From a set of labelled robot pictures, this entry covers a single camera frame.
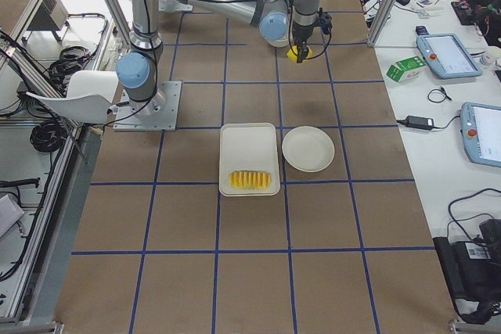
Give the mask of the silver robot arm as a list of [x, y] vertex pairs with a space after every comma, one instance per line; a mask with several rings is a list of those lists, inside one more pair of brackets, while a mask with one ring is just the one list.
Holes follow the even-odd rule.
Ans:
[[[131, 50], [116, 65], [119, 83], [128, 95], [132, 115], [140, 120], [156, 117], [168, 98], [160, 90], [158, 64], [163, 42], [158, 29], [160, 0], [132, 0]], [[308, 39], [314, 29], [330, 34], [332, 23], [320, 0], [176, 0], [233, 17], [259, 29], [268, 42], [287, 40], [296, 63], [314, 58]]]

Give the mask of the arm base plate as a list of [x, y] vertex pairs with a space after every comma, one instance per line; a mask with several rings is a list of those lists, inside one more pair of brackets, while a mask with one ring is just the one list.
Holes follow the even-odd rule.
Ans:
[[138, 110], [140, 105], [132, 102], [129, 105], [121, 106], [117, 111], [119, 121], [112, 124], [115, 131], [174, 131], [177, 124], [178, 105], [181, 97], [181, 81], [163, 81], [157, 86], [157, 94], [151, 102], [132, 115], [134, 110]]

